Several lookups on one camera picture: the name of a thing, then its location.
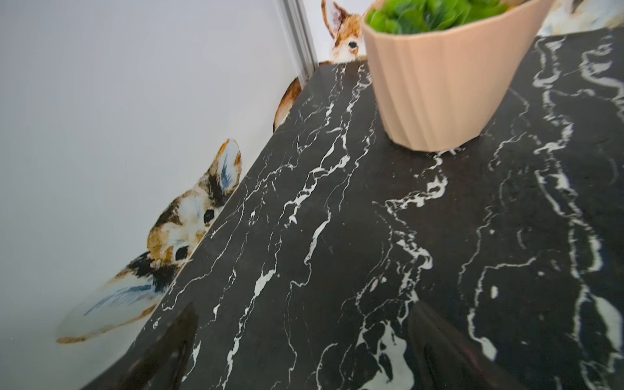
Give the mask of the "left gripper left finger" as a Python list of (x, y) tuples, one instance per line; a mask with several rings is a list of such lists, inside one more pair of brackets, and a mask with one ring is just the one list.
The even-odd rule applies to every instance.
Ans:
[(178, 389), (193, 349), (198, 315), (193, 304), (167, 323), (165, 333), (139, 354), (128, 352), (86, 389)]

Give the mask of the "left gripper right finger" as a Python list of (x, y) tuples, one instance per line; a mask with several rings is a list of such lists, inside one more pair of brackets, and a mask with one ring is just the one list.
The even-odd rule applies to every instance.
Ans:
[(524, 389), (424, 302), (408, 316), (410, 347), (424, 389)]

